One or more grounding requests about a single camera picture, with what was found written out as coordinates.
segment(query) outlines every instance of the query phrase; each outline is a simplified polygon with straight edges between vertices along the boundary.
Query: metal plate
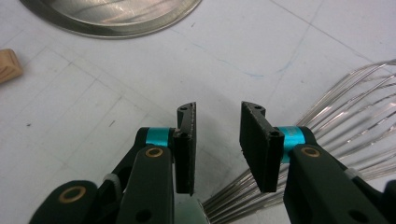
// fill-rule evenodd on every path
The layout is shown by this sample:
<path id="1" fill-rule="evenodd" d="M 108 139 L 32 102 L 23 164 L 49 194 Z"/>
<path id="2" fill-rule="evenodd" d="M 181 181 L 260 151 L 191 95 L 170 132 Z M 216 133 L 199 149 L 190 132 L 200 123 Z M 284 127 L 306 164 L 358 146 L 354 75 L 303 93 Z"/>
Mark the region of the metal plate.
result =
<path id="1" fill-rule="evenodd" d="M 149 35 L 180 21 L 201 0 L 21 0 L 67 31 L 100 38 Z"/>

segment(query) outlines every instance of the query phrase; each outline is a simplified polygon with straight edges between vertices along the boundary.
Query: wooden block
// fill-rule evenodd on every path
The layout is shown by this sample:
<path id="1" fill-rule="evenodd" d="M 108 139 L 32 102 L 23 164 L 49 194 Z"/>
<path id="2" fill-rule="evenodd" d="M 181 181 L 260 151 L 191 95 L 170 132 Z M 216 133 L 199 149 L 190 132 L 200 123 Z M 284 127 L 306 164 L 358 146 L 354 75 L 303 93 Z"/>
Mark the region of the wooden block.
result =
<path id="1" fill-rule="evenodd" d="M 0 50 L 0 83 L 22 75 L 23 71 L 12 49 Z"/>

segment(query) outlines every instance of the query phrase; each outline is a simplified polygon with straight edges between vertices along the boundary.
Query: brass screw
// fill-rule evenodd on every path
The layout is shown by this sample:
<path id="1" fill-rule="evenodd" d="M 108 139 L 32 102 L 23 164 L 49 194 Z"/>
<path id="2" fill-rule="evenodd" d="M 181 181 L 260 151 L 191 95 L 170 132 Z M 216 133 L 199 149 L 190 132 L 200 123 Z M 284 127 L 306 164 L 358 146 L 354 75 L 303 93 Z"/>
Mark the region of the brass screw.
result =
<path id="1" fill-rule="evenodd" d="M 312 147 L 303 147 L 301 149 L 301 151 L 309 157 L 319 157 L 320 156 L 320 152 L 317 151 L 316 149 L 312 148 Z"/>
<path id="2" fill-rule="evenodd" d="M 151 158 L 161 157 L 163 150 L 158 147 L 152 147 L 146 151 L 146 156 Z"/>
<path id="3" fill-rule="evenodd" d="M 67 197 L 67 194 L 74 191 L 78 190 L 78 194 L 72 197 Z M 74 186 L 69 189 L 66 189 L 62 194 L 59 196 L 59 202 L 61 203 L 73 203 L 75 201 L 78 201 L 84 194 L 87 192 L 87 189 L 82 186 Z"/>

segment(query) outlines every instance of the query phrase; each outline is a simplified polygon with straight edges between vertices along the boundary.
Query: metal wire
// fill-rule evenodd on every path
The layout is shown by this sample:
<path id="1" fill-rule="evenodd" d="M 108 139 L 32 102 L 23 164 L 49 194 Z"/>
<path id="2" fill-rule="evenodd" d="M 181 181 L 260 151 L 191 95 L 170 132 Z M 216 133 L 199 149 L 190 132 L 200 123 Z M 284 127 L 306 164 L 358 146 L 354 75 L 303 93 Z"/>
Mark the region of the metal wire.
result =
<path id="1" fill-rule="evenodd" d="M 396 60 L 366 65 L 338 81 L 296 123 L 344 165 L 372 180 L 396 173 Z M 230 223 L 283 202 L 289 166 L 282 164 L 276 193 L 260 193 L 246 170 L 204 203 L 212 224 Z"/>

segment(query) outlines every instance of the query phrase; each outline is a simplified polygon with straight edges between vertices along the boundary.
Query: blue tape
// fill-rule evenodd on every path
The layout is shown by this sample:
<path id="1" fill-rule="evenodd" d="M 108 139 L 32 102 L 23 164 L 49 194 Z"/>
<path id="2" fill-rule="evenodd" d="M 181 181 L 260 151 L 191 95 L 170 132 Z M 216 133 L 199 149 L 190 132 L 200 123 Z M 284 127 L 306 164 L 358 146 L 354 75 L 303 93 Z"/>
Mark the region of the blue tape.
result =
<path id="1" fill-rule="evenodd" d="M 170 128 L 149 128 L 146 136 L 146 145 L 168 147 Z"/>
<path id="2" fill-rule="evenodd" d="M 299 144 L 305 144 L 305 137 L 299 127 L 286 126 L 277 127 L 283 134 L 285 134 L 285 142 L 283 144 L 283 158 L 282 163 L 289 163 L 289 151 L 293 150 Z"/>

